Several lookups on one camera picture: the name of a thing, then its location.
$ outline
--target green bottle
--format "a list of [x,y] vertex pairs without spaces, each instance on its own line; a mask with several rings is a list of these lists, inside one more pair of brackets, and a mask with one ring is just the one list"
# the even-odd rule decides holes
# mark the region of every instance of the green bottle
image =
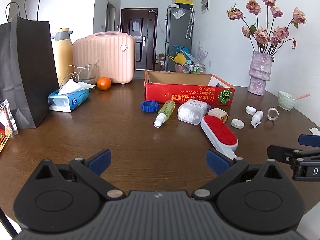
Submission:
[[166,101],[166,103],[162,106],[160,111],[158,112],[157,119],[153,123],[156,128],[159,128],[165,121],[167,121],[172,114],[174,108],[176,107],[176,103],[172,100]]

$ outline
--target red bristle pad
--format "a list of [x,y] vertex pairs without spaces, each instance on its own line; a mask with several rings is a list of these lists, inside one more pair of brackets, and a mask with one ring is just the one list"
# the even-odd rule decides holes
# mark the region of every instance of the red bristle pad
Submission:
[[235,145],[238,142],[237,137],[218,117],[207,115],[204,117],[204,121],[210,127],[217,139],[223,144]]

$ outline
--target grey refrigerator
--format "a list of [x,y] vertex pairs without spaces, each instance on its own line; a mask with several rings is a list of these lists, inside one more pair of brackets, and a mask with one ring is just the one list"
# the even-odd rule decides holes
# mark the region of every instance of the grey refrigerator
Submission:
[[191,45],[192,45],[192,35],[191,39],[190,37],[190,30],[187,35],[189,20],[190,20],[190,14],[191,10],[184,10],[185,14],[179,18],[176,19],[172,12],[176,11],[178,8],[175,7],[168,7],[168,16],[167,16],[167,29],[166,29],[166,40],[165,40],[165,57],[164,57],[164,70],[165,71],[176,71],[175,69],[175,63],[169,59],[167,56],[175,56],[174,54],[171,54],[173,51],[176,50],[174,45],[184,46],[189,49],[191,52]]

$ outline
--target green fruit illustration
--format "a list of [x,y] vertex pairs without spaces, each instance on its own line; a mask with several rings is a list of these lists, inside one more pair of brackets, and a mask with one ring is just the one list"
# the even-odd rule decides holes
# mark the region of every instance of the green fruit illustration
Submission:
[[230,89],[224,89],[220,92],[220,94],[218,95],[218,101],[220,104],[226,104],[230,101],[232,97],[232,92]]

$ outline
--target round white lid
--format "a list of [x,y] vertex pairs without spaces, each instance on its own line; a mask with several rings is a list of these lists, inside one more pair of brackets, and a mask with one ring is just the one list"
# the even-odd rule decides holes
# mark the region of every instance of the round white lid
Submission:
[[244,127],[244,122],[239,119],[233,119],[231,125],[235,128],[242,129]]
[[252,106],[247,106],[247,107],[245,108],[245,112],[246,112],[247,114],[254,115],[254,114],[257,112],[257,110],[256,110],[255,108],[253,108]]

